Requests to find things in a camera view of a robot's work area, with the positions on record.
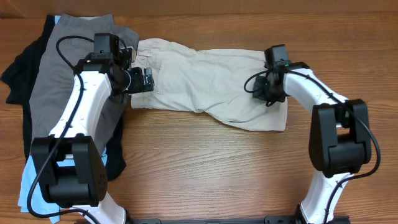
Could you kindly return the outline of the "beige khaki shorts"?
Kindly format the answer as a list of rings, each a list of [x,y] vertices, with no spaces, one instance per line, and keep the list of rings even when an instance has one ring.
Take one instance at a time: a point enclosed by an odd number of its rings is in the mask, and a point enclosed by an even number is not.
[[[154,91],[131,96],[133,108],[208,113],[249,131],[283,131],[286,102],[270,107],[249,94],[250,76],[264,70],[261,51],[200,50],[164,39],[138,43],[134,66],[152,69]]]

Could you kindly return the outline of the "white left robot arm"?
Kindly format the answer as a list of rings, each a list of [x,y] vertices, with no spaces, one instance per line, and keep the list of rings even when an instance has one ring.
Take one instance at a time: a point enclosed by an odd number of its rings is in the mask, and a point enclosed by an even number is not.
[[[115,93],[153,91],[149,67],[123,69],[112,59],[81,59],[72,68],[74,87],[64,112],[45,138],[31,145],[38,187],[44,200],[61,207],[59,215],[80,213],[89,223],[132,223],[128,211],[107,191],[108,177],[94,135],[103,106]]]

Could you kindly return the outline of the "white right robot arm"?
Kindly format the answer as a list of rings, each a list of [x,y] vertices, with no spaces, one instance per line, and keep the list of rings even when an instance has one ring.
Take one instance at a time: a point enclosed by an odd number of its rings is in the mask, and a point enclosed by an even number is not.
[[[266,220],[349,223],[347,217],[335,217],[334,209],[346,184],[363,178],[359,170],[371,160],[374,136],[369,130],[366,103],[335,93],[303,62],[268,64],[251,79],[250,92],[267,106],[291,96],[311,115],[308,153],[315,173],[310,188],[295,215]]]

